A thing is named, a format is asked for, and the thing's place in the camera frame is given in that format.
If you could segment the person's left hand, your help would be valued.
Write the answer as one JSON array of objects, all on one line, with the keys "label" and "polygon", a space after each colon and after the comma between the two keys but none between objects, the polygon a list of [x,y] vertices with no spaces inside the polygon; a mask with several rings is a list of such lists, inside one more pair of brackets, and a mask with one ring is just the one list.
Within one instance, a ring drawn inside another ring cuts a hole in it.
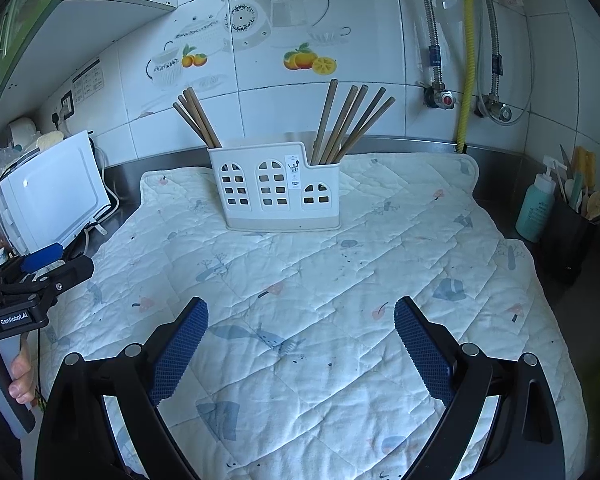
[{"label": "person's left hand", "polygon": [[12,383],[8,387],[8,392],[18,404],[34,403],[34,374],[29,345],[24,339],[21,341],[18,356],[12,361]]}]

